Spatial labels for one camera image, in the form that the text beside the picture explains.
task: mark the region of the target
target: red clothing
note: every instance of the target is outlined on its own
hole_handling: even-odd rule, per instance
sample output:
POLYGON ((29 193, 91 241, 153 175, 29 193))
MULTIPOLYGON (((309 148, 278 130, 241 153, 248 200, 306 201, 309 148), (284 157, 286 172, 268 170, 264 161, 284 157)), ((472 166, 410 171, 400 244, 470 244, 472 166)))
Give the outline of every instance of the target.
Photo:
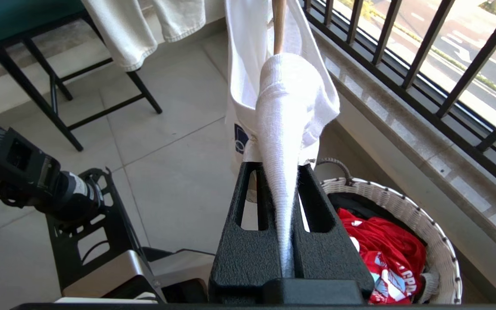
POLYGON ((411 233, 388 220, 362 220, 340 208, 346 231, 360 244, 360 255, 375 281, 372 304, 410 304, 422 288, 426 249, 411 233))

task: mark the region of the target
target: black cable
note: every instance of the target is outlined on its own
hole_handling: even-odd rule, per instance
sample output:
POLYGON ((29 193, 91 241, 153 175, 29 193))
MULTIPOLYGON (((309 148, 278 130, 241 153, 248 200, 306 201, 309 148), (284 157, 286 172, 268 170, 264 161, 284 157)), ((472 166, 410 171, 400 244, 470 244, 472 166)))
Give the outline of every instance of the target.
POLYGON ((98 247, 99 245, 104 245, 105 243, 108 243, 108 242, 109 242, 108 240, 104 240, 104 241, 101 241, 101 242, 96 243, 95 245, 93 245, 93 246, 91 247, 91 249, 89 249, 89 250, 87 251, 87 253, 85 253, 85 255, 83 255, 83 258, 81 259, 81 264, 83 265, 83 263, 85 262, 85 259, 87 259, 88 255, 89 255, 89 253, 93 252, 93 250, 94 250, 96 247, 98 247))

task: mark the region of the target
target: basket handle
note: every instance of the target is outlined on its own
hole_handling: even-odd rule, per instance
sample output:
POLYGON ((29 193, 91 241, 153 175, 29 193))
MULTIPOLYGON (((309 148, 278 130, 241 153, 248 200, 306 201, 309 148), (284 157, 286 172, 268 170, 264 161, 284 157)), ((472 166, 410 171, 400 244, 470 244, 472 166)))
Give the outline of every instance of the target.
POLYGON ((344 173, 344 177, 346 177, 346 186, 352 186, 353 185, 353 176, 350 173, 350 170, 344 163, 339 161, 338 159, 332 158, 332 157, 325 157, 325 158, 319 158, 317 159, 317 162, 315 165, 321 165, 321 164, 326 164, 326 163, 331 163, 335 164, 340 169, 342 169, 342 172, 344 173))

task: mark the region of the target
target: blue logo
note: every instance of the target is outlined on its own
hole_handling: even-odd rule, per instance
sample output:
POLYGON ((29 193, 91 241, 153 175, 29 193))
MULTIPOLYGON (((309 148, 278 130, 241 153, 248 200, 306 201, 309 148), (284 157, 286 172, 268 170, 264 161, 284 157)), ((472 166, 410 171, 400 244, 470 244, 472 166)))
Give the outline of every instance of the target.
POLYGON ((244 154, 244 147, 247 142, 248 135, 246 135, 246 132, 242 129, 242 127, 235 124, 235 150, 240 154, 244 154))

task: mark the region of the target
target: balcony railing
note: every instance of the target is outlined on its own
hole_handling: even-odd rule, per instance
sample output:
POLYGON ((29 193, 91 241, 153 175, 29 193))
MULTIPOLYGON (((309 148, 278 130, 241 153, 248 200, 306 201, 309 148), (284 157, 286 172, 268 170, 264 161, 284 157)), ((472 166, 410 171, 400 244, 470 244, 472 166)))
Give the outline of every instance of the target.
POLYGON ((378 40, 358 26, 364 0, 353 0, 351 16, 336 10, 334 0, 301 0, 301 5, 311 24, 496 177, 496 126, 459 99, 496 51, 496 28, 448 92, 421 67, 455 0, 439 3, 412 63, 386 47, 401 2, 391 0, 378 40))

